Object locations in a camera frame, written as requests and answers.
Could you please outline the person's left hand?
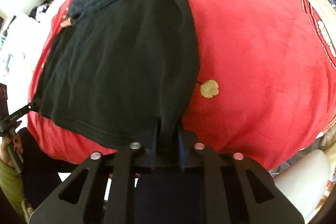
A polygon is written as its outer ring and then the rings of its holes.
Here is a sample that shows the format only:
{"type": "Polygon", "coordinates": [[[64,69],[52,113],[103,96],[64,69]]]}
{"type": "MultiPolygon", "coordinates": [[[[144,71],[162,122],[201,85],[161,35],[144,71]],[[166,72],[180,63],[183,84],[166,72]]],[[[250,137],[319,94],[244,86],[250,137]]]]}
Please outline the person's left hand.
{"type": "Polygon", "coordinates": [[[23,152],[21,137],[16,129],[21,125],[22,121],[16,122],[10,133],[2,137],[1,141],[1,162],[10,168],[15,168],[15,162],[11,158],[11,154],[21,155],[23,152]]]}

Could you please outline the green sleeve forearm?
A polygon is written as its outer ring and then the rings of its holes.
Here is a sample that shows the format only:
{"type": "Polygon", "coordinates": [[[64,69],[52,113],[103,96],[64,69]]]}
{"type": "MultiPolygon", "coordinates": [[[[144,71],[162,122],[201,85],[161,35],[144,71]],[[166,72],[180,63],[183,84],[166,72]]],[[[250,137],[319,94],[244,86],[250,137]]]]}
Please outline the green sleeve forearm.
{"type": "Polygon", "coordinates": [[[0,165],[1,189],[13,209],[21,219],[25,220],[25,213],[22,209],[22,201],[25,199],[22,176],[4,162],[1,161],[0,165]]]}

